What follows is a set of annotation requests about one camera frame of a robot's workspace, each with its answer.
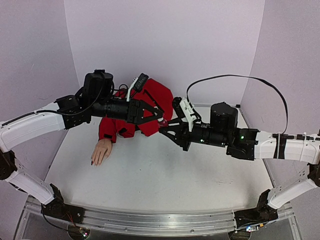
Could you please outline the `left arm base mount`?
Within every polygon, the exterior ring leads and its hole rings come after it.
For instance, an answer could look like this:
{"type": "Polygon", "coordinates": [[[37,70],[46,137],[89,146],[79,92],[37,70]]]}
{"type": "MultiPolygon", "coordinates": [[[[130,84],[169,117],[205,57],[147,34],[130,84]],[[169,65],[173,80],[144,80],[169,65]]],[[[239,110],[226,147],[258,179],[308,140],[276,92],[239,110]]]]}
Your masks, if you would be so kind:
{"type": "Polygon", "coordinates": [[[55,219],[81,224],[84,219],[85,209],[80,206],[66,204],[60,190],[50,184],[53,190],[53,200],[41,207],[41,213],[55,219]]]}

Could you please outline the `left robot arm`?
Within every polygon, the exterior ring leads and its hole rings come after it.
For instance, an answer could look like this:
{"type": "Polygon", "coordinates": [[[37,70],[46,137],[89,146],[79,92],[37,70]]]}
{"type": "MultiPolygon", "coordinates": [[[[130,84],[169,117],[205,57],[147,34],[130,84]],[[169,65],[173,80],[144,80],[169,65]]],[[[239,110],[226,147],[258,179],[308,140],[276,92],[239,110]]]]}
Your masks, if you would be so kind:
{"type": "Polygon", "coordinates": [[[0,178],[36,198],[56,218],[64,218],[68,208],[60,190],[29,174],[15,160],[12,149],[51,132],[69,130],[92,117],[109,117],[141,125],[163,117],[163,112],[143,100],[116,98],[113,75],[96,69],[85,76],[76,94],[60,97],[45,107],[0,124],[0,178]]]}

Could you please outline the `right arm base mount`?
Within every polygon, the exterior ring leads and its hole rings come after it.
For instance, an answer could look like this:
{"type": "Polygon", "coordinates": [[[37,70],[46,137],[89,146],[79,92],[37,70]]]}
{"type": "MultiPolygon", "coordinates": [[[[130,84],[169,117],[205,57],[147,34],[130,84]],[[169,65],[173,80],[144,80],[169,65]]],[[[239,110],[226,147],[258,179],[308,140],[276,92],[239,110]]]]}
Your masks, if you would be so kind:
{"type": "Polygon", "coordinates": [[[271,190],[268,189],[259,196],[256,207],[237,210],[234,212],[237,229],[266,224],[278,219],[279,216],[277,210],[268,205],[268,195],[270,191],[271,190]]]}

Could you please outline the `red nail polish bottle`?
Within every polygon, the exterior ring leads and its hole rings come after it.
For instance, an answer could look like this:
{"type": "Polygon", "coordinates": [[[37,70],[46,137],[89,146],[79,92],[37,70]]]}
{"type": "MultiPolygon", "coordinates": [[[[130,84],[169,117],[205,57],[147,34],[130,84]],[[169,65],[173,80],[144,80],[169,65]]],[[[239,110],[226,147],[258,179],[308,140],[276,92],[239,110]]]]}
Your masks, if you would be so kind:
{"type": "Polygon", "coordinates": [[[168,121],[164,118],[158,120],[158,126],[159,128],[165,128],[167,127],[169,124],[168,124],[168,121]]]}

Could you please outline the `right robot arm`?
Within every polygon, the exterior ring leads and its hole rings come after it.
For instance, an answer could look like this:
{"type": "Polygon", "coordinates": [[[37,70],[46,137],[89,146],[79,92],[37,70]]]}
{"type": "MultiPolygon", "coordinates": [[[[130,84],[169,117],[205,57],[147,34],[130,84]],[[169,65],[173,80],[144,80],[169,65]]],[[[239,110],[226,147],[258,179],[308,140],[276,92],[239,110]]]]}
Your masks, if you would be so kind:
{"type": "Polygon", "coordinates": [[[209,123],[201,123],[186,99],[176,98],[177,117],[159,132],[184,151],[191,143],[226,148],[235,159],[279,159],[307,164],[295,177],[266,192],[265,204],[279,209],[285,203],[320,185],[320,136],[306,133],[289,135],[238,127],[238,110],[225,102],[210,107],[209,123]]]}

